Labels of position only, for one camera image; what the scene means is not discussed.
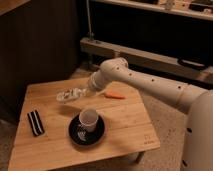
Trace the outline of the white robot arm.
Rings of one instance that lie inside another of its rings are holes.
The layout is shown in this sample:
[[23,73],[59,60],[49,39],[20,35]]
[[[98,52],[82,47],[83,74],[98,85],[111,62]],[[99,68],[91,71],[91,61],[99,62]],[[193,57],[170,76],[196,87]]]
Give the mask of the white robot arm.
[[213,89],[131,70],[124,58],[105,60],[83,92],[95,94],[113,81],[126,83],[188,115],[180,171],[213,171]]

